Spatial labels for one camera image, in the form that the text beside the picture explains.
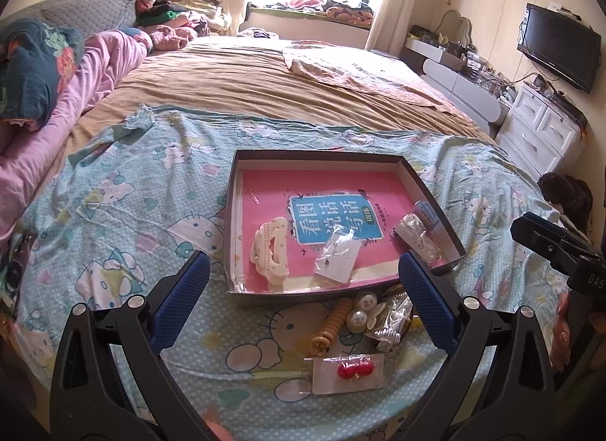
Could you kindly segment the right hand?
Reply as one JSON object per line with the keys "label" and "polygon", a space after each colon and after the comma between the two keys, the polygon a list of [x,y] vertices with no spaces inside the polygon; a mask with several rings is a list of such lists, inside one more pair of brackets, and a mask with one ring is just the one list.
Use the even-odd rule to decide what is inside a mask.
{"label": "right hand", "polygon": [[551,365],[558,372],[562,372],[569,364],[571,356],[570,328],[567,323],[569,308],[569,293],[563,292],[559,296],[556,316],[554,317],[553,344],[551,345]]}

